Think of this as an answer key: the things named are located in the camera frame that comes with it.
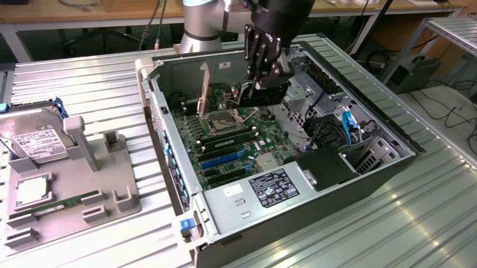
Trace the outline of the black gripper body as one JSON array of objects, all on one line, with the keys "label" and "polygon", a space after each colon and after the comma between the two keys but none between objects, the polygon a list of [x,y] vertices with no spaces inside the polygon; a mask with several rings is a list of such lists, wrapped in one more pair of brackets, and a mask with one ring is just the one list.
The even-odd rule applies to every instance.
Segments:
[{"label": "black gripper body", "polygon": [[280,45],[289,49],[293,39],[306,22],[314,1],[307,0],[264,0],[251,5],[252,30],[250,37],[264,40],[264,34],[280,39]]}]

